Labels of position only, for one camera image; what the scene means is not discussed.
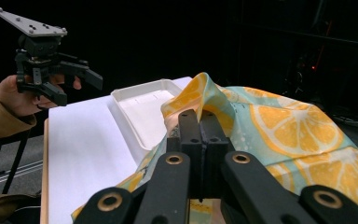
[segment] white tray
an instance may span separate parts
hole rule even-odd
[[[122,131],[137,164],[167,132],[161,105],[182,91],[169,79],[114,90],[117,125]]]

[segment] person's hand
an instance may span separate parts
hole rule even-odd
[[[57,105],[52,103],[45,96],[38,97],[30,91],[19,93],[16,83],[17,75],[12,75],[0,83],[0,103],[14,116],[24,117],[41,111],[38,107],[52,108]],[[55,75],[50,77],[50,83],[62,90],[58,84],[64,82],[64,75]],[[81,89],[81,82],[75,77],[73,87],[76,90]]]

